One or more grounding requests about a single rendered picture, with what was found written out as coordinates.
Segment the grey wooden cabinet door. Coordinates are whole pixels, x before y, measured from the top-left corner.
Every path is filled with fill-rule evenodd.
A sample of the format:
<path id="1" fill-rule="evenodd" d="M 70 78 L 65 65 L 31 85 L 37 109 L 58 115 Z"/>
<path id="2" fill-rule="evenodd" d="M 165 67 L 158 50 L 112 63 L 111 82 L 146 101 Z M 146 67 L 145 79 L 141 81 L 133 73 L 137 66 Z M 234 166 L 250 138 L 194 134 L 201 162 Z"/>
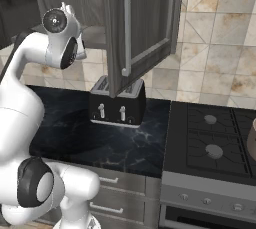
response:
<path id="1" fill-rule="evenodd" d="M 109 95 L 114 98 L 176 52 L 182 0 L 131 0 L 131 74 L 125 67 L 123 0 L 104 1 Z"/>

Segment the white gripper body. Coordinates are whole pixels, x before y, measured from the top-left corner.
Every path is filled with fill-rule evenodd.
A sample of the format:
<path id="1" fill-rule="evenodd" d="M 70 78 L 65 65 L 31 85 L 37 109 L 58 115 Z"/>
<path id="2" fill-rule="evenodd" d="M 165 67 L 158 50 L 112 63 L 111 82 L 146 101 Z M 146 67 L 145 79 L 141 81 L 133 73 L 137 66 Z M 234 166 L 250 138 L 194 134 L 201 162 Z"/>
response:
<path id="1" fill-rule="evenodd" d="M 76 59 L 77 60 L 86 59 L 87 55 L 86 55 L 86 51 L 85 51 L 85 45 L 82 40 L 82 35 L 79 35 L 79 37 L 77 38 L 77 44 L 78 44 L 78 48 L 77 48 Z"/>

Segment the black and silver toaster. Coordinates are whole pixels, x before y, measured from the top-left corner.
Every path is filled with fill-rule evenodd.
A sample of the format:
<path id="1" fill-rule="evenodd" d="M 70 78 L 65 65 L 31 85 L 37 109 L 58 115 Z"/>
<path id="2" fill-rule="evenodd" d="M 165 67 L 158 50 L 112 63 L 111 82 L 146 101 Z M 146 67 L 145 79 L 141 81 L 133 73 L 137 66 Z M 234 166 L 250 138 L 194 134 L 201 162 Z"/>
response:
<path id="1" fill-rule="evenodd" d="M 89 93 L 89 117 L 93 123 L 138 128 L 145 108 L 145 84 L 142 79 L 111 98 L 108 77 L 103 75 Z"/>

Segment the grey drawer front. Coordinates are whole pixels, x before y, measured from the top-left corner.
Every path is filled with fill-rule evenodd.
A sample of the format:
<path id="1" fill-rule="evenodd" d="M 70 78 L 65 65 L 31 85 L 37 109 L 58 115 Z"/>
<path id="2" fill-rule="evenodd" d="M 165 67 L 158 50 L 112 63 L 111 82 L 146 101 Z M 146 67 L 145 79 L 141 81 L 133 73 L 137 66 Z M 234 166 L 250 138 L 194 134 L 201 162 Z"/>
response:
<path id="1" fill-rule="evenodd" d="M 94 197 L 90 202 L 93 202 L 96 205 L 114 209 L 124 209 L 122 214 L 101 211 L 90 207 L 92 211 L 116 216 L 128 221 L 135 221 L 139 223 L 144 221 L 144 201 L 135 194 L 129 194 L 108 188 L 101 188 L 97 196 Z"/>
<path id="2" fill-rule="evenodd" d="M 101 186 L 135 193 L 145 192 L 146 179 L 141 175 L 58 161 L 48 161 L 47 164 L 60 175 L 68 194 L 85 193 L 88 197 L 94 197 Z M 100 181 L 99 177 L 119 180 L 117 184 L 111 184 Z"/>

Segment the brown pot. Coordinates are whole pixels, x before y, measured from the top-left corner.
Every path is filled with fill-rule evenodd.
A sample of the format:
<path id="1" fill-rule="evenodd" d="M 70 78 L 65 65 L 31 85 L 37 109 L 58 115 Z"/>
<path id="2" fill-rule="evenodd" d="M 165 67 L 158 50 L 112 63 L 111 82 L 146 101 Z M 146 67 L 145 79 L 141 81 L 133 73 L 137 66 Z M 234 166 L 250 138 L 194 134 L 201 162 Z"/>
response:
<path id="1" fill-rule="evenodd" d="M 248 134 L 247 150 L 251 158 L 256 162 L 256 118 L 253 120 Z"/>

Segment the black gas stove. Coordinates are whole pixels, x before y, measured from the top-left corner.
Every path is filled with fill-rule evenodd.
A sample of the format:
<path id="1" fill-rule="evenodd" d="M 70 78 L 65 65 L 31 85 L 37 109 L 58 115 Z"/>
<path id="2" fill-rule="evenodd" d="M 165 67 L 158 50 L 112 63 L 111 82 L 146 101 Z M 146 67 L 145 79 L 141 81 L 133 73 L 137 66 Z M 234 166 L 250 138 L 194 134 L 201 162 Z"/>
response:
<path id="1" fill-rule="evenodd" d="M 159 229 L 256 229 L 256 162 L 247 150 L 255 118 L 251 109 L 171 103 Z"/>

